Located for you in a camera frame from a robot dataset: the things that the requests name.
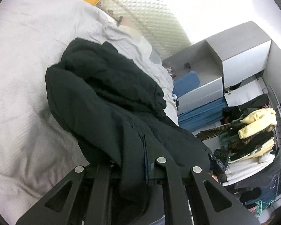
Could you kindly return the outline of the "large black coat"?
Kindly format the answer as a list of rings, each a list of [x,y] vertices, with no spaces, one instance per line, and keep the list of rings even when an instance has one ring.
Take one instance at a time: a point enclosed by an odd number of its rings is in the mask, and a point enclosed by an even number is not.
[[[147,152],[161,148],[181,167],[210,168],[210,149],[165,113],[161,87],[108,42],[74,39],[46,71],[50,111],[92,164],[120,172],[114,224],[131,224],[161,200],[146,184]]]

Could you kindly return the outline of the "stack of folded clothes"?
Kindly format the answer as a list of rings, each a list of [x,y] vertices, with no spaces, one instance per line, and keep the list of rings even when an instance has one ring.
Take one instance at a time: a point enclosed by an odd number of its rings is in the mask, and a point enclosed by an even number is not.
[[[230,160],[225,171],[226,179],[222,181],[222,185],[229,186],[238,183],[269,166],[275,159],[275,155],[271,154],[274,145],[275,137],[271,137],[262,146],[246,156],[238,160]]]

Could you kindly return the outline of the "blue curtain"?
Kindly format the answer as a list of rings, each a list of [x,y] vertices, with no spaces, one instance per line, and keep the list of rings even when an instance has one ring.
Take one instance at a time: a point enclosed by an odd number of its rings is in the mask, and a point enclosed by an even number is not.
[[[178,116],[179,126],[194,132],[223,118],[222,109],[228,107],[224,97],[189,110]]]

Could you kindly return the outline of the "yellow hoodie on shelf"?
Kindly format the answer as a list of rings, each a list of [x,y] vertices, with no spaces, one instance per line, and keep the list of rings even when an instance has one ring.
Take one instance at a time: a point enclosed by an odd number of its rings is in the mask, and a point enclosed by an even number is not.
[[[240,120],[240,123],[245,124],[245,127],[238,131],[238,137],[246,139],[271,125],[275,126],[277,124],[276,112],[273,108],[255,110]]]

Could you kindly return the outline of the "small items on bedside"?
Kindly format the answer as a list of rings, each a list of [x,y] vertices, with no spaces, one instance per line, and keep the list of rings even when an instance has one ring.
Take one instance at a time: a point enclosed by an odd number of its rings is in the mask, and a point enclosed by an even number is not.
[[[177,75],[175,74],[175,70],[172,66],[169,66],[166,69],[167,69],[167,71],[168,71],[168,73],[169,73],[169,75],[171,76],[172,79],[176,78]]]

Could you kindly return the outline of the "cream quilted headboard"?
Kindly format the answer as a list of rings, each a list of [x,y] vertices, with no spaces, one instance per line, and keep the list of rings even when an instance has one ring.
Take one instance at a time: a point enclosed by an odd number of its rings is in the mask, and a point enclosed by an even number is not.
[[[101,0],[98,8],[118,24],[131,21],[161,59],[167,59],[191,45],[184,29],[161,0]]]

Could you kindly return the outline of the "beige pillow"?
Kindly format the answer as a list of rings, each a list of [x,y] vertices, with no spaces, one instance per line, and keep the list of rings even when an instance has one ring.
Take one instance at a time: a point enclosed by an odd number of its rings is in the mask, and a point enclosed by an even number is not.
[[[140,47],[141,51],[148,56],[152,63],[161,65],[162,61],[159,54],[148,42],[148,40],[141,34],[141,32],[136,28],[136,25],[132,22],[132,20],[128,17],[123,16],[121,16],[120,19],[121,21],[118,27],[125,30],[132,36],[135,43]]]

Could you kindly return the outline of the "grey bed sheet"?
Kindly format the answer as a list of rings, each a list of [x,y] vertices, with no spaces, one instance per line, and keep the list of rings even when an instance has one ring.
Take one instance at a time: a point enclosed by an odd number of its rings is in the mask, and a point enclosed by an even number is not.
[[[0,3],[0,215],[17,220],[77,165],[86,165],[73,136],[55,121],[45,73],[75,38],[111,43],[164,92],[166,115],[178,122],[173,81],[150,44],[82,0]]]

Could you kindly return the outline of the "white wall cabinet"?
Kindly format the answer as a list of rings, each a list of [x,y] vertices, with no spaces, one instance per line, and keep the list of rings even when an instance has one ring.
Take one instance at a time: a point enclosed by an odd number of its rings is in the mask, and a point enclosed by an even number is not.
[[[200,85],[178,98],[178,113],[220,99],[224,90],[263,71],[271,38],[254,22],[229,28],[176,53],[163,62],[177,81],[195,72]]]

